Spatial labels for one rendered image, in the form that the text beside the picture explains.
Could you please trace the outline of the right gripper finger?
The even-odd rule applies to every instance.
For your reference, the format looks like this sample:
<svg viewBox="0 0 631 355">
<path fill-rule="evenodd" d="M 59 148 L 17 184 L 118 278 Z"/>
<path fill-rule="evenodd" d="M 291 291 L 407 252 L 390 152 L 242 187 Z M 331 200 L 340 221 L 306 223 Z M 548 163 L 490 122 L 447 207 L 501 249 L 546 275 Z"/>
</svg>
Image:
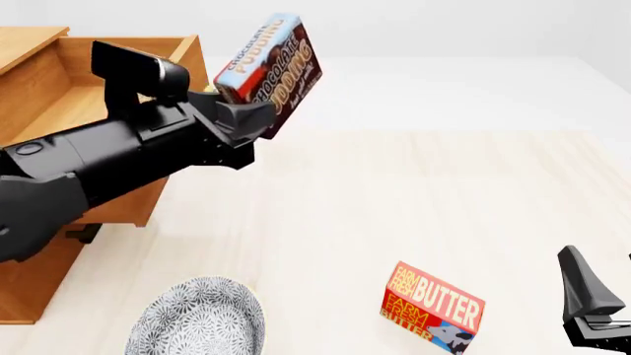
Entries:
<svg viewBox="0 0 631 355">
<path fill-rule="evenodd" d="M 577 248 L 567 245 L 557 257 L 564 289 L 563 319 L 612 316 L 626 307 L 594 274 Z"/>
</svg>

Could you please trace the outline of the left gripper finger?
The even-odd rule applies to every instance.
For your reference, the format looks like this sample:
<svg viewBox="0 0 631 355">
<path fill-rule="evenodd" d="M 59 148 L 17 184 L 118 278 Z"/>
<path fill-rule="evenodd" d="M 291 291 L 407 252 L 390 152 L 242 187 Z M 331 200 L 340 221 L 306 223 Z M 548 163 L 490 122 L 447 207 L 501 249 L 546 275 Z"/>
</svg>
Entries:
<svg viewBox="0 0 631 355">
<path fill-rule="evenodd" d="M 276 121 L 274 103 L 216 103 L 216 123 L 233 141 L 255 140 Z"/>
</svg>

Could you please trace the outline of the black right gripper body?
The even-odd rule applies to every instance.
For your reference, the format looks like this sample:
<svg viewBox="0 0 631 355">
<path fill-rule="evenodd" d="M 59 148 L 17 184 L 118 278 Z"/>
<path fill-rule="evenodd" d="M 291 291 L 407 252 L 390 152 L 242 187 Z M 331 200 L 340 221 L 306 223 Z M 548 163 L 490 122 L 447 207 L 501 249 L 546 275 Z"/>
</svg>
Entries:
<svg viewBox="0 0 631 355">
<path fill-rule="evenodd" d="M 631 350 L 631 320 L 615 321 L 612 315 L 618 310 L 592 313 L 564 311 L 563 327 L 574 347 L 597 348 L 600 350 Z"/>
</svg>

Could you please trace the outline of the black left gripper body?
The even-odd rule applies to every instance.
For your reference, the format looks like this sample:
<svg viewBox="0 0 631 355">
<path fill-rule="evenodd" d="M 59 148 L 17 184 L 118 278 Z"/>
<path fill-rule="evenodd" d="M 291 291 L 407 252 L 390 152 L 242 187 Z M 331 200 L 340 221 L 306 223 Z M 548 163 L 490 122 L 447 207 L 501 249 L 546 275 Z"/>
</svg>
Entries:
<svg viewBox="0 0 631 355">
<path fill-rule="evenodd" d="M 203 115 L 202 121 L 212 126 L 209 138 L 203 142 L 209 153 L 201 160 L 202 166 L 222 166 L 238 171 L 254 162 L 254 141 L 231 138 L 232 129 L 220 123 L 219 108 L 225 103 L 221 94 L 189 91 L 188 101 Z"/>
</svg>

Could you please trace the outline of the chocolate pudding box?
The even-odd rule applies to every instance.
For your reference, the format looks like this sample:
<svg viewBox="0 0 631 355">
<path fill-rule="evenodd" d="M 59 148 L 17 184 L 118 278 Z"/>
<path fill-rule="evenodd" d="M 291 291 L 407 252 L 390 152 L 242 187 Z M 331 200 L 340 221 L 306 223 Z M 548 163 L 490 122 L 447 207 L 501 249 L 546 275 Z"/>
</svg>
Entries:
<svg viewBox="0 0 631 355">
<path fill-rule="evenodd" d="M 262 134 L 271 139 L 321 76 L 301 18 L 277 13 L 215 76 L 213 85 L 231 104 L 273 103 L 277 121 Z"/>
</svg>

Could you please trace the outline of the wooden cabinet drawer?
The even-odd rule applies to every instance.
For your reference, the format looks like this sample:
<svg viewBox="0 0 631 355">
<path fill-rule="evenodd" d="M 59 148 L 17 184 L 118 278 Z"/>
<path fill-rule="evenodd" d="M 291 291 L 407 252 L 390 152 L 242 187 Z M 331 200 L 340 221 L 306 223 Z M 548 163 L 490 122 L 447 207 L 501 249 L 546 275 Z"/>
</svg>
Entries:
<svg viewBox="0 0 631 355">
<path fill-rule="evenodd" d="M 190 73 L 192 91 L 209 84 L 197 35 L 102 41 L 182 65 Z M 91 73 L 93 42 L 92 37 L 59 37 L 0 75 L 0 147 L 106 117 L 104 82 Z"/>
</svg>

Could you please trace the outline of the wooden cabinet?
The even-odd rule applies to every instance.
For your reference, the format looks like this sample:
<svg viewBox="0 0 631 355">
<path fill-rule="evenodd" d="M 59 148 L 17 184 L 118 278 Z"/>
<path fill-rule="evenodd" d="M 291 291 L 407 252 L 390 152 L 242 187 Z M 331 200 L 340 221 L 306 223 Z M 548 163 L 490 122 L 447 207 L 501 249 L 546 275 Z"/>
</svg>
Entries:
<svg viewBox="0 0 631 355">
<path fill-rule="evenodd" d="M 65 27 L 0 27 L 0 75 L 68 32 Z M 58 235 L 32 259 L 0 262 L 0 324 L 38 321 L 82 247 Z"/>
</svg>

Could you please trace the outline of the red butter box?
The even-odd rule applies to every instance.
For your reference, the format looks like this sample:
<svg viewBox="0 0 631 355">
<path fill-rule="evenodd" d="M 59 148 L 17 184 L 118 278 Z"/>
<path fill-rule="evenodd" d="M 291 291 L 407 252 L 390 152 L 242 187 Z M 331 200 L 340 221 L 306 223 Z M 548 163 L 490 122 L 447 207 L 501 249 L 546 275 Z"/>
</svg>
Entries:
<svg viewBox="0 0 631 355">
<path fill-rule="evenodd" d="M 380 314 L 453 355 L 463 355 L 479 331 L 485 306 L 485 301 L 401 261 L 386 283 Z"/>
</svg>

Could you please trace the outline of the patterned grey white bowl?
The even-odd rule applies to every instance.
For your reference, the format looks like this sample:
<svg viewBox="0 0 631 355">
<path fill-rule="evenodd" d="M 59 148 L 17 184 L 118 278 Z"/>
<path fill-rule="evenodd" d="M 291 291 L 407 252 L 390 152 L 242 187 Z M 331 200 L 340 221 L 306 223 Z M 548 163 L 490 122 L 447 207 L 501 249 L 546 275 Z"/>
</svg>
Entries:
<svg viewBox="0 0 631 355">
<path fill-rule="evenodd" d="M 228 277 L 194 277 L 149 304 L 124 355 L 262 355 L 265 317 L 254 293 Z"/>
</svg>

